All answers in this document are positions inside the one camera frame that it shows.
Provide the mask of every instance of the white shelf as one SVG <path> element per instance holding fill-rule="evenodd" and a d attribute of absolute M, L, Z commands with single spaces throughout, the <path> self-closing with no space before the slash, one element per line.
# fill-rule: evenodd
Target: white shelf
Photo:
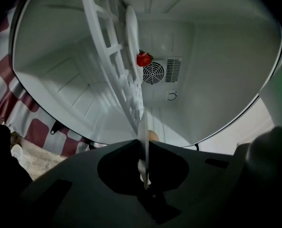
<path fill-rule="evenodd" d="M 82 0 L 83 6 L 93 37 L 95 47 L 98 51 L 102 67 L 106 73 L 107 79 L 114 90 L 121 109 L 124 111 L 132 129 L 138 132 L 138 124 L 143 113 L 142 93 L 140 92 L 140 80 L 129 84 L 128 72 L 123 65 L 121 49 L 123 44 L 119 44 L 115 23 L 119 22 L 117 6 L 111 10 L 110 1 L 116 0 Z M 100 24 L 99 17 L 104 19 L 104 25 Z M 106 29 L 111 46 L 107 47 L 103 37 L 103 29 Z"/>
<path fill-rule="evenodd" d="M 126 10 L 126 34 L 132 68 L 136 78 L 141 84 L 143 82 L 143 67 L 137 65 L 137 55 L 139 53 L 139 29 L 135 11 L 132 6 L 128 6 Z"/>

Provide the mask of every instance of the red and white checkered cloth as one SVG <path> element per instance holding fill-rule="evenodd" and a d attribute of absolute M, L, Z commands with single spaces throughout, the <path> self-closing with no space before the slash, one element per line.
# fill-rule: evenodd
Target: red and white checkered cloth
<path fill-rule="evenodd" d="M 92 142 L 67 127 L 54 135 L 50 130 L 55 118 L 44 111 L 20 84 L 12 71 L 9 54 L 9 31 L 16 7 L 8 11 L 0 25 L 0 118 L 19 135 L 50 152 L 71 156 L 94 147 L 104 146 Z"/>

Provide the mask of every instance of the floor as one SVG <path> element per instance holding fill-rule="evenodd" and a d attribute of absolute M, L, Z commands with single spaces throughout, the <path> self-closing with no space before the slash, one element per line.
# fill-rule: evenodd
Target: floor
<path fill-rule="evenodd" d="M 10 142 L 10 148 L 17 143 L 22 146 L 23 156 L 19 160 L 19 163 L 29 173 L 32 180 L 35 180 L 66 159 L 63 156 L 53 154 L 21 138 L 16 132 L 11 134 Z"/>

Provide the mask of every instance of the red strawberry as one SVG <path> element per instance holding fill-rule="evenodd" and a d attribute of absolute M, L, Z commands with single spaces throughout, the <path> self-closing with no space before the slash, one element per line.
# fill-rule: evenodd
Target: red strawberry
<path fill-rule="evenodd" d="M 152 56 L 148 52 L 143 52 L 140 50 L 140 53 L 137 55 L 137 65 L 140 67 L 148 66 L 152 61 Z"/>

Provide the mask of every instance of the vent grille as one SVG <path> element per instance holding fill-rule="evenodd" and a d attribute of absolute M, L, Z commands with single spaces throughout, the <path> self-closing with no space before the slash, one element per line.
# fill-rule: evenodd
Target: vent grille
<path fill-rule="evenodd" d="M 181 60 L 168 59 L 165 82 L 167 83 L 177 82 L 179 77 L 180 67 L 181 67 Z"/>
<path fill-rule="evenodd" d="M 149 84 L 155 84 L 163 79 L 164 69 L 156 62 L 152 62 L 143 69 L 143 80 Z"/>

